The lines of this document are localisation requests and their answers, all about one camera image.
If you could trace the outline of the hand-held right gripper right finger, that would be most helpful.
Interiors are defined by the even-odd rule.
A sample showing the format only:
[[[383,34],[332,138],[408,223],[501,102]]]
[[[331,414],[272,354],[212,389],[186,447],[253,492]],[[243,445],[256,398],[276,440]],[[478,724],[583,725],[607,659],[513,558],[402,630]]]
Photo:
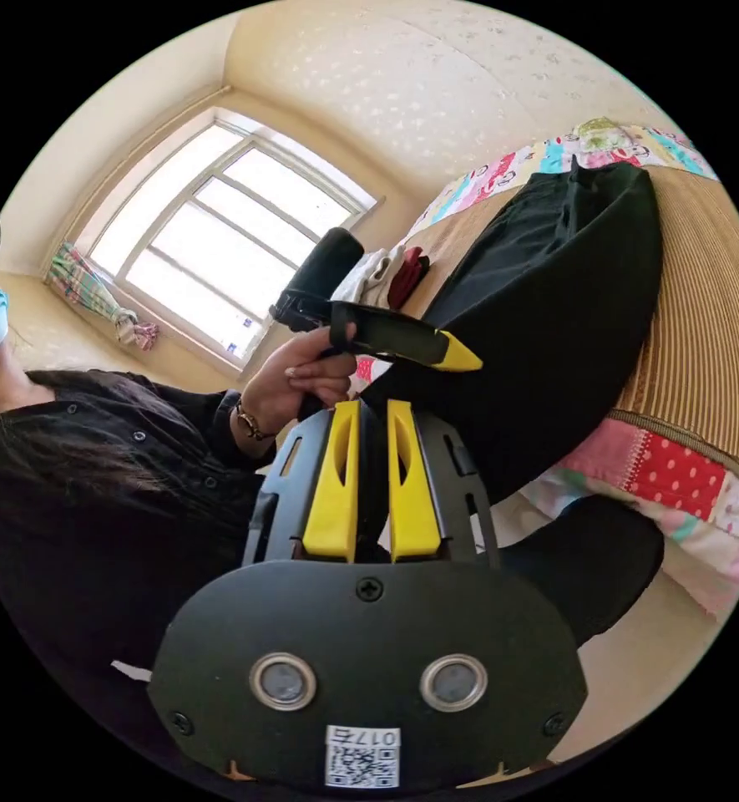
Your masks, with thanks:
[[[390,554],[392,562],[437,555],[442,537],[411,404],[387,402]]]

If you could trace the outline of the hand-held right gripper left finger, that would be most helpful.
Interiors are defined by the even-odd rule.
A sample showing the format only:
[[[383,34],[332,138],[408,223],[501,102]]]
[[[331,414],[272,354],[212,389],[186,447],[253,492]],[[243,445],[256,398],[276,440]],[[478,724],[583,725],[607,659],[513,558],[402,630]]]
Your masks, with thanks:
[[[355,561],[358,522],[360,402],[330,413],[302,546],[310,557]]]

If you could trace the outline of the person's left hand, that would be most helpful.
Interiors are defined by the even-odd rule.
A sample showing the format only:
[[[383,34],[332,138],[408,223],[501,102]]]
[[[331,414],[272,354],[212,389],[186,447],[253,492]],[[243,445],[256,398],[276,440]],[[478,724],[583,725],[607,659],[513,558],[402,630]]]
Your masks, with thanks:
[[[350,353],[327,356],[330,347],[330,328],[319,327],[294,335],[264,362],[240,396],[253,431],[279,434],[297,419],[307,395],[327,409],[347,398],[357,360]]]

